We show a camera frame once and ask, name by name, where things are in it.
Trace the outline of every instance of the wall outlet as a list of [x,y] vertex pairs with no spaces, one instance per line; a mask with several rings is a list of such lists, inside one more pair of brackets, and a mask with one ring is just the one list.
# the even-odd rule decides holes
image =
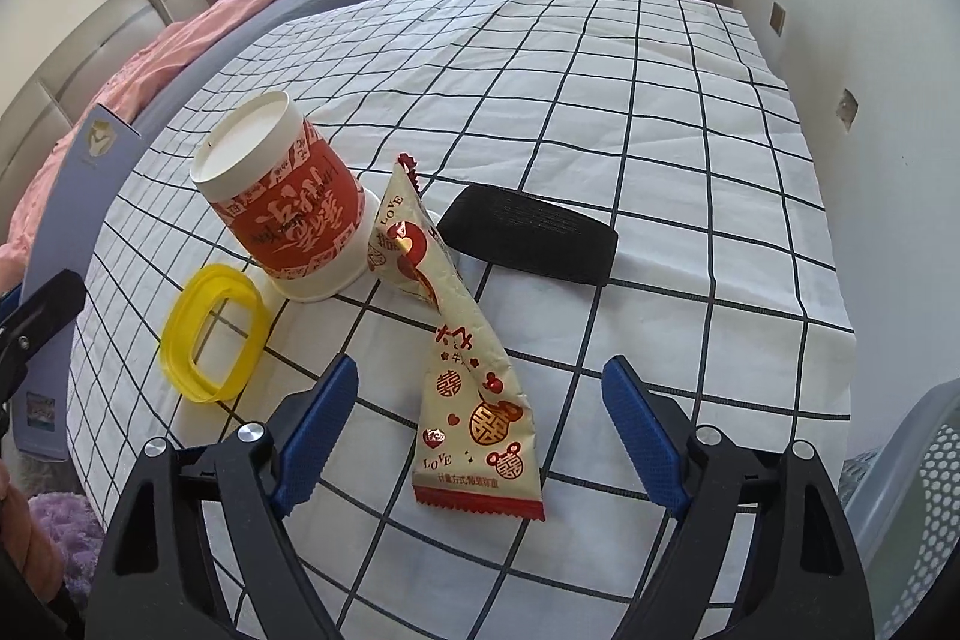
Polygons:
[[850,91],[844,90],[843,97],[840,98],[840,103],[837,105],[837,116],[847,131],[850,130],[853,121],[856,120],[856,113],[859,109],[860,104],[856,97]]
[[778,36],[784,34],[784,24],[786,23],[786,10],[774,1],[774,10],[770,13],[770,28]]

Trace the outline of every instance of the tablecloth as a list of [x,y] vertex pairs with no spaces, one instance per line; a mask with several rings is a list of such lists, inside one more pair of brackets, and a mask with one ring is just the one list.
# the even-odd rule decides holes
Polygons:
[[[416,504],[429,309],[368,274],[323,303],[283,300],[193,188],[203,134],[269,89],[289,92],[376,193],[409,152],[438,213],[467,182],[488,182],[616,228],[603,289],[460,263],[533,406],[545,523]],[[246,271],[272,311],[256,375],[224,405],[182,400],[157,360],[176,295],[204,263]],[[739,12],[695,0],[365,2],[252,44],[136,165],[88,274],[71,448],[109,519],[149,438],[200,445],[265,420],[346,351],[360,399],[312,499],[286,522],[344,636],[611,636],[673,522],[647,501],[604,410],[604,363],[626,355],[742,445],[808,439],[835,477],[854,339],[832,265],[795,109]],[[200,365],[223,373],[239,340],[214,323]],[[703,634],[723,627],[736,596],[754,520],[742,510]],[[205,514],[237,626],[258,636],[222,512]]]

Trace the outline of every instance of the person's hand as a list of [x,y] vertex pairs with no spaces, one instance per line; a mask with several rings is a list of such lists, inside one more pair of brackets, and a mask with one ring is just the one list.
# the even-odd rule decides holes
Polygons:
[[27,498],[10,482],[0,461],[0,544],[43,603],[56,597],[64,582],[64,560],[30,516]]

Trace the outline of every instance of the red cup label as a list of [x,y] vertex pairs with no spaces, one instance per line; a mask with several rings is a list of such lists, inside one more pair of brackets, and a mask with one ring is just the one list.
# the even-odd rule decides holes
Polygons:
[[363,220],[366,196],[347,165],[304,121],[267,175],[211,206],[263,271],[296,280],[340,255]]

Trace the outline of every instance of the red heart print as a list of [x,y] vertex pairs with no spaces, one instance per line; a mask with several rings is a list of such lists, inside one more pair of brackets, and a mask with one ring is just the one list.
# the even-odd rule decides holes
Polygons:
[[491,393],[502,393],[503,392],[503,381],[494,375],[493,372],[487,373],[487,381],[483,384],[483,387],[490,391]]
[[446,435],[440,429],[424,429],[424,442],[428,448],[439,448],[445,439]]

